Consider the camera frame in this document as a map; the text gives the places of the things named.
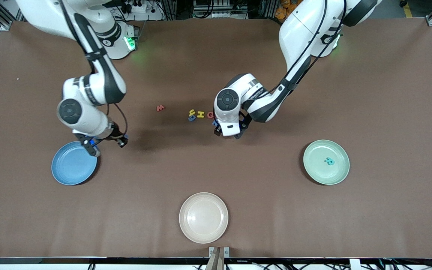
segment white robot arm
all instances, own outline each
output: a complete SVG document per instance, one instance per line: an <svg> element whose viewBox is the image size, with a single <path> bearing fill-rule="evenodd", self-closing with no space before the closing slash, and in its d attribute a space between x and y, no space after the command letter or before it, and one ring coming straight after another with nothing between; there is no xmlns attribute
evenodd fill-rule
<svg viewBox="0 0 432 270"><path fill-rule="evenodd" d="M279 44L288 72L279 85L266 90L251 75L231 79L214 99L216 135L241 138L249 123L267 122L278 112L317 58L331 53L343 24L355 26L367 19L381 0L304 0L290 14L279 31Z"/></svg>
<svg viewBox="0 0 432 270"><path fill-rule="evenodd" d="M46 17L53 21L50 19L41 21L31 17L35 7L31 9L29 7L33 4L41 5L43 2L46 3L45 7L50 7L46 9ZM62 101L58 104L57 110L59 120L72 129L92 156L99 156L100 152L94 144L102 140L115 140L120 147L125 146L126 132L122 133L118 125L97 108L103 104L117 106L116 103L120 102L126 94L126 85L113 66L107 47L101 44L101 37L93 30L93 26L86 17L67 5L68 0L31 0L30 4L18 0L18 3L25 17L37 28L76 40L91 66L90 74L67 79L63 84Z"/></svg>

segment table surface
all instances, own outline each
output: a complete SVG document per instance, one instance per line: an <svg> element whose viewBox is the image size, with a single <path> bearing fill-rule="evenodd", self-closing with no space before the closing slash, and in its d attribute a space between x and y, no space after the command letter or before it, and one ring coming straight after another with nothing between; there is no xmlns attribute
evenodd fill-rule
<svg viewBox="0 0 432 270"><path fill-rule="evenodd" d="M74 141L56 117L65 79L89 67L69 39L14 22L0 34L0 257L432 257L432 27L367 20L344 29L278 115L241 140L213 135L217 92L251 72L270 89L285 73L270 20L148 22L139 50L115 66L130 142L101 144L80 186L51 175ZM156 106L166 106L156 112ZM110 116L123 123L112 106ZM346 149L351 171L321 186L302 152L315 140ZM225 234L188 240L182 203L211 192L226 203Z"/></svg>

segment blue plate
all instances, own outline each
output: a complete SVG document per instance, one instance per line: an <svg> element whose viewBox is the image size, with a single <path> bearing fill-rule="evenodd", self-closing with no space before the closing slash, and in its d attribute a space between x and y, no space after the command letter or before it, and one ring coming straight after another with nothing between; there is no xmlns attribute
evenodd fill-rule
<svg viewBox="0 0 432 270"><path fill-rule="evenodd" d="M94 173L98 158L88 154L80 142L70 142L54 155L51 172L63 185L77 185Z"/></svg>

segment white plate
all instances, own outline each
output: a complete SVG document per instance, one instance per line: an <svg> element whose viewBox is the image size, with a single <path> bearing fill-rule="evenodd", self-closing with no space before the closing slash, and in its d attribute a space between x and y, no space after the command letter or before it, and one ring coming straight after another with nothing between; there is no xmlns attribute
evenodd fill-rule
<svg viewBox="0 0 432 270"><path fill-rule="evenodd" d="M199 244L208 244L220 238L228 227L229 219L223 200L208 192L190 196L180 210L183 234Z"/></svg>

